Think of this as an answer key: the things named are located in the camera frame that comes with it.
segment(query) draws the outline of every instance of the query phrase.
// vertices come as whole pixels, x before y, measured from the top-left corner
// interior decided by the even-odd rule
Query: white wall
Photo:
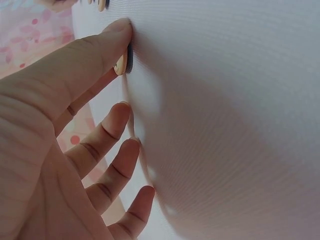
[[[144,151],[121,199],[157,189],[140,239],[320,239],[318,0],[83,1],[73,14],[78,37],[120,17],[135,27],[122,81]],[[123,98],[112,88],[91,102],[97,122]]]

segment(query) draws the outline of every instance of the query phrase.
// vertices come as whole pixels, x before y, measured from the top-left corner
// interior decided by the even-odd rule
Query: skin
[[[132,240],[144,229],[155,190],[143,187],[118,222],[101,214],[133,174],[140,143],[123,142],[99,181],[85,177],[120,139],[131,108],[118,103],[80,144],[63,153],[57,136],[116,78],[132,38],[122,18],[0,81],[0,239]]]
[[[33,0],[36,4],[44,5],[46,8],[58,13],[71,8],[78,0]]]

